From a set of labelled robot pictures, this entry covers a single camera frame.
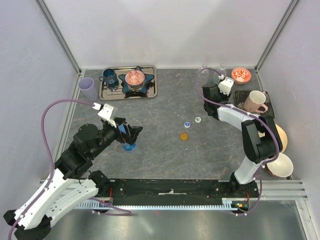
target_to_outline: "metal tray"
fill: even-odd
[[[128,72],[135,70],[137,66],[123,66],[123,67],[108,67],[109,69],[113,69],[117,76],[121,74],[127,74]],[[157,81],[157,69],[155,66],[148,65],[148,66],[140,66],[142,71],[145,74],[152,74],[154,75],[154,79],[150,81],[149,88],[147,90],[147,97],[141,96],[131,96],[125,97],[126,94],[122,92],[122,81],[119,79],[119,88],[116,91],[110,91],[107,86],[104,86],[103,82],[100,83],[100,90],[99,90],[99,98],[101,100],[118,100],[118,99],[146,99],[146,98],[154,98],[158,94],[158,81]]]

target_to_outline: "white wall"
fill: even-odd
[[[255,66],[290,0],[45,0],[81,68]]]
[[[34,0],[0,2],[0,239],[7,239],[3,214],[19,208],[49,173],[41,115],[72,96],[77,75]],[[45,122],[53,153],[66,112],[62,103]]]
[[[320,223],[320,1],[300,1],[260,75]]]

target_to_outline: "white bottle cap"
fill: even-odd
[[[197,117],[195,118],[195,122],[196,122],[197,124],[201,123],[201,117],[197,116]]]
[[[190,122],[186,121],[186,122],[184,123],[184,127],[185,127],[186,129],[190,128]]]

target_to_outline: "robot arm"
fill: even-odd
[[[248,115],[243,115],[238,111],[232,110],[234,106],[228,103],[228,100],[232,94],[231,87],[233,83],[227,87],[226,91],[226,84],[223,84],[225,81],[228,81],[228,79],[222,81],[219,85],[209,83],[202,86],[203,96],[208,100],[228,105],[231,108],[217,106],[207,101],[204,102],[203,107],[209,116],[229,123],[242,131],[245,157],[240,167],[230,178],[232,190],[237,191],[255,180],[254,175],[258,168],[264,167],[264,163],[276,155],[276,146],[269,132],[260,122]],[[267,114],[256,116],[272,130],[281,151],[283,146],[273,118]],[[260,138],[259,132],[265,133],[265,136]]]
[[[49,187],[45,188],[49,180],[47,178],[22,207],[4,214],[4,219],[11,226],[21,218],[14,233],[18,240],[43,239],[51,228],[78,204],[109,191],[110,180],[101,171],[94,171],[76,189],[61,197],[64,190],[74,183],[75,179],[79,179],[93,165],[95,157],[114,140],[133,145],[143,129],[142,126],[131,127],[125,118],[113,118],[114,108],[108,104],[95,103],[93,108],[99,110],[102,129],[93,124],[81,126],[68,149],[55,162],[54,176]],[[40,198],[25,215],[21,215],[43,189],[45,192]]]

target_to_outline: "blue bottle cap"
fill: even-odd
[[[185,127],[186,129],[190,128],[190,122],[186,121],[186,122],[184,123],[184,127]]]

